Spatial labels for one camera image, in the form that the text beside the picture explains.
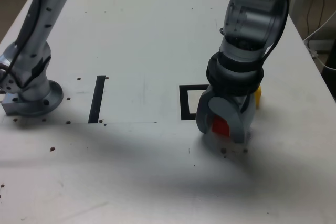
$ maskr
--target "black tape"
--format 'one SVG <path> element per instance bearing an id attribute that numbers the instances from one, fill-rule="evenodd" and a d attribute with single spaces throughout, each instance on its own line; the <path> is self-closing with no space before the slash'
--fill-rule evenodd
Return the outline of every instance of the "black tape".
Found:
<path id="1" fill-rule="evenodd" d="M 89 123 L 98 123 L 101 100 L 103 98 L 105 76 L 97 76 L 95 91 L 93 93 Z"/>
<path id="2" fill-rule="evenodd" d="M 196 120 L 196 114 L 189 111 L 188 90 L 206 90 L 206 85 L 180 85 L 181 120 Z"/>

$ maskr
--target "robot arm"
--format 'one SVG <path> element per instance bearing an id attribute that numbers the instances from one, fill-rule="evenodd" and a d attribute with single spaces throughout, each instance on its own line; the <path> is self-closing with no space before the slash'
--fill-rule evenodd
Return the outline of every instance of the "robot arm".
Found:
<path id="1" fill-rule="evenodd" d="M 225 136 L 245 143 L 256 108 L 254 92 L 264 76 L 263 64 L 285 28 L 288 2 L 230 0 L 220 50 L 207 67 L 210 85 L 196 113 L 201 132 L 206 133 L 217 120 L 217 125 L 227 128 Z"/>
<path id="2" fill-rule="evenodd" d="M 33 0 L 17 40 L 0 56 L 0 89 L 7 92 L 2 106 L 7 115 L 39 116 L 61 103 L 62 88 L 46 77 L 51 59 L 46 40 L 65 2 Z M 217 116 L 227 123 L 234 142 L 245 141 L 255 111 L 253 93 L 287 15 L 288 0 L 230 0 L 222 45 L 206 72 L 210 85 L 197 109 L 201 132 L 206 133 Z"/>
<path id="3" fill-rule="evenodd" d="M 51 52 L 46 42 L 66 0 L 33 0 L 17 40 L 0 56 L 2 106 L 7 115 L 39 116 L 63 99 L 59 84 L 47 79 Z"/>

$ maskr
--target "black cable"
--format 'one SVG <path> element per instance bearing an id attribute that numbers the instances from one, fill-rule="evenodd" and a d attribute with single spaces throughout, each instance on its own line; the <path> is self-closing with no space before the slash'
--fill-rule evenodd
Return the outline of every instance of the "black cable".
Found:
<path id="1" fill-rule="evenodd" d="M 288 17 L 288 12 L 289 12 L 289 0 L 286 0 L 286 13 L 285 13 L 285 19 L 284 19 L 283 24 L 282 24 L 282 28 L 281 28 L 281 30 L 279 32 L 278 37 L 276 38 L 276 40 L 272 44 L 271 48 L 268 50 L 267 53 L 265 53 L 265 55 L 261 59 L 261 64 L 264 64 L 264 62 L 267 59 L 267 57 L 272 53 L 272 51 L 274 50 L 274 48 L 278 45 L 279 40 L 282 37 L 282 34 L 284 33 L 284 30 L 285 30 L 285 26 L 286 26 L 286 22 L 287 22 L 287 17 Z"/>
<path id="2" fill-rule="evenodd" d="M 40 17 L 41 8 L 42 8 L 42 0 L 38 0 L 38 11 L 37 11 L 36 18 L 35 18 L 35 20 L 34 20 L 32 29 L 31 29 L 31 31 L 29 32 L 27 38 L 26 38 L 26 39 L 24 40 L 24 42 L 22 43 L 22 46 L 16 51 L 16 54 L 15 54 L 15 56 L 13 57 L 13 60 L 12 60 L 12 62 L 10 63 L 8 69 L 6 70 L 6 73 L 4 74 L 4 76 L 2 77 L 2 79 L 0 80 L 0 83 L 1 83 L 4 79 L 6 79 L 6 77 L 9 75 L 9 73 L 11 72 L 11 70 L 12 70 L 12 68 L 13 68 L 13 66 L 14 66 L 14 64 L 15 64 L 15 62 L 16 62 L 16 60 L 17 60 L 17 58 L 19 57 L 19 55 L 21 54 L 22 50 L 25 48 L 26 44 L 28 43 L 30 37 L 32 36 L 32 34 L 33 34 L 33 32 L 34 32 L 34 30 L 35 30 L 35 28 L 36 28 L 36 26 L 37 26 L 39 17 Z M 27 86 L 27 83 L 26 83 L 25 85 L 23 85 L 23 86 L 20 86 L 20 84 L 19 84 L 17 78 L 15 77 L 15 75 L 13 75 L 13 78 L 15 79 L 16 84 L 19 86 L 19 88 L 22 89 L 23 87 Z"/>
<path id="3" fill-rule="evenodd" d="M 316 30 L 320 28 L 325 5 L 326 5 L 326 0 L 323 0 L 322 10 L 321 10 L 321 15 L 320 15 L 320 20 L 319 20 L 319 24 L 317 25 Z M 313 34 L 313 36 L 311 36 L 311 37 L 307 40 L 307 46 L 308 46 L 308 48 L 309 48 L 309 41 L 310 41 L 311 39 L 313 39 L 314 36 L 315 36 L 315 34 Z"/>
<path id="4" fill-rule="evenodd" d="M 307 24 L 307 37 L 309 36 L 309 23 L 308 23 L 308 18 L 309 18 L 309 13 L 310 13 L 310 10 L 313 6 L 313 3 L 314 3 L 314 0 L 311 0 L 310 2 L 310 6 L 308 8 L 308 12 L 307 12 L 307 16 L 306 16 L 306 24 Z"/>

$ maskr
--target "white table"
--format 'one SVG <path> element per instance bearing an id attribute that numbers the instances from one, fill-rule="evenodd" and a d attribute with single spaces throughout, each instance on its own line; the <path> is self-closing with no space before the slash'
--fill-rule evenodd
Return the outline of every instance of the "white table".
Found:
<path id="1" fill-rule="evenodd" d="M 179 85 L 208 84 L 228 1 L 68 0 L 48 39 L 62 104 L 46 122 L 0 112 L 0 223 L 336 223 L 336 109 L 290 19 L 248 154 L 209 151 L 181 121 Z"/>

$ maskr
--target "yellow block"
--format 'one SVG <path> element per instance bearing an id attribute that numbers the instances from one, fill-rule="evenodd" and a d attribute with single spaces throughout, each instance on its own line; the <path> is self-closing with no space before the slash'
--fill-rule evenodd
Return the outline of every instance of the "yellow block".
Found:
<path id="1" fill-rule="evenodd" d="M 260 105 L 260 98 L 261 98 L 261 86 L 257 89 L 257 91 L 254 93 L 256 97 L 256 108 L 259 108 Z"/>

